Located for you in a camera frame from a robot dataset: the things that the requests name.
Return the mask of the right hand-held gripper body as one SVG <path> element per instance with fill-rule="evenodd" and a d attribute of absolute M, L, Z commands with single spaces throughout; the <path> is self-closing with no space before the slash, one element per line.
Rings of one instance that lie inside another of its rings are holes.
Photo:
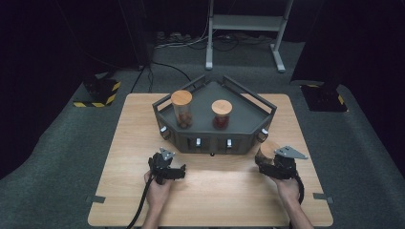
<path fill-rule="evenodd" d="M 308 159 L 308 157 L 291 146 L 284 146 L 274 151 L 274 166 L 279 176 L 278 179 L 297 177 L 296 159 Z"/>

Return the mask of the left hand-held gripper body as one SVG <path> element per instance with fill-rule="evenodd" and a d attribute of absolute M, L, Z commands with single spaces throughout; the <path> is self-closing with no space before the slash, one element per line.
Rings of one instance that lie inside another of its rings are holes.
<path fill-rule="evenodd" d="M 168 179 L 175 179 L 174 172 L 170 168 L 174 156 L 173 152 L 160 147 L 160 150 L 148 159 L 151 174 L 157 184 L 163 184 Z"/>

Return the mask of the medium glass jar wooden lid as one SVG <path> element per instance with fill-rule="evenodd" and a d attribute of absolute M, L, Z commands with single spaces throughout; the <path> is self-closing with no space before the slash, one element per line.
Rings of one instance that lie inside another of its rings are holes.
<path fill-rule="evenodd" d="M 274 141 L 265 141 L 259 147 L 258 152 L 261 152 L 263 155 L 274 159 L 275 151 L 280 148 L 280 145 Z"/>

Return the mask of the dark grey corner shelf rack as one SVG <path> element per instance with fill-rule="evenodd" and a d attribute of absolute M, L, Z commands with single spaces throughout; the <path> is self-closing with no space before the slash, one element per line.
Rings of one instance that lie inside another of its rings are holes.
<path fill-rule="evenodd" d="M 277 107 L 234 79 L 225 76 L 213 81 L 201 76 L 183 88 L 192 94 L 189 127 L 177 124 L 170 95 L 153 104 L 160 135 L 180 152 L 244 155 L 268 137 Z M 222 130 L 214 127 L 211 109 L 212 103 L 219 99 L 232 105 L 228 126 Z"/>

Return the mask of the short glass jar wooden lid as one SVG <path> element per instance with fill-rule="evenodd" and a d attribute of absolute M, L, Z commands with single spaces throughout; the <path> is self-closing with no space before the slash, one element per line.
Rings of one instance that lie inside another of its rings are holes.
<path fill-rule="evenodd" d="M 214 113 L 213 126 L 216 129 L 223 130 L 228 126 L 232 109 L 232 104 L 224 99 L 219 99 L 212 103 L 211 110 Z"/>

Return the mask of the tall glass jar wooden lid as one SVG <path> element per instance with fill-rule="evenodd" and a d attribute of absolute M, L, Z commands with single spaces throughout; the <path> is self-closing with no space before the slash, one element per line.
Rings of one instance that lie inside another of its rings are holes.
<path fill-rule="evenodd" d="M 178 90 L 171 94 L 177 124 L 183 129 L 192 125 L 191 101 L 192 93 L 187 90 Z"/>

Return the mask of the person's right hand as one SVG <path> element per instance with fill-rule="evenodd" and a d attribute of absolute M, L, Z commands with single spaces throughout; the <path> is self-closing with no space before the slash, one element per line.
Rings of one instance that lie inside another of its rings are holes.
<path fill-rule="evenodd" d="M 274 178 L 273 181 L 277 186 L 279 197 L 285 205 L 293 206 L 299 203 L 299 186 L 298 182 L 294 178 Z"/>

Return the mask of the person's left hand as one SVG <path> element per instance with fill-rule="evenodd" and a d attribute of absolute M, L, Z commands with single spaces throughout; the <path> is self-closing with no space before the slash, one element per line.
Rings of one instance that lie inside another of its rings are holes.
<path fill-rule="evenodd" d="M 144 180 L 149 184 L 149 189 L 147 192 L 147 201 L 152 209 L 162 209 L 166 201 L 168 200 L 172 180 L 166 180 L 163 184 L 158 184 L 155 182 L 154 177 L 151 172 L 148 171 L 144 175 Z"/>

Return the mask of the black base yellow striped edge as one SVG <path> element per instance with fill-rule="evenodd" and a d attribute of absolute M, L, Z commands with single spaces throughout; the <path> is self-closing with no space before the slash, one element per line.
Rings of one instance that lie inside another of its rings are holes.
<path fill-rule="evenodd" d="M 300 89 L 313 112 L 344 113 L 348 110 L 336 85 L 301 85 Z"/>
<path fill-rule="evenodd" d="M 120 82 L 115 79 L 93 76 L 79 86 L 73 98 L 73 105 L 78 108 L 110 106 L 119 87 Z"/>

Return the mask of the black power strip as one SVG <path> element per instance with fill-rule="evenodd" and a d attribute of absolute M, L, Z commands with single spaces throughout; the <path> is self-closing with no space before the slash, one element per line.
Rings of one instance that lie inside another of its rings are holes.
<path fill-rule="evenodd" d="M 157 44 L 158 45 L 179 45 L 191 41 L 192 38 L 186 34 L 182 35 L 179 32 L 165 33 L 159 31 L 157 33 Z"/>

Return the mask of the white metal stand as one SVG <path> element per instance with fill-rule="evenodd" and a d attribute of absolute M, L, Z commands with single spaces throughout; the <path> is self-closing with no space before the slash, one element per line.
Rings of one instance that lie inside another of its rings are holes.
<path fill-rule="evenodd" d="M 286 67 L 283 63 L 279 48 L 288 24 L 289 14 L 294 0 L 287 0 L 284 14 L 281 16 L 259 16 L 259 15 L 232 15 L 215 14 L 214 0 L 209 1 L 208 8 L 208 35 L 205 56 L 205 68 L 213 69 L 213 34 L 214 31 L 276 31 L 277 36 L 269 45 L 270 51 L 279 73 L 284 73 Z"/>

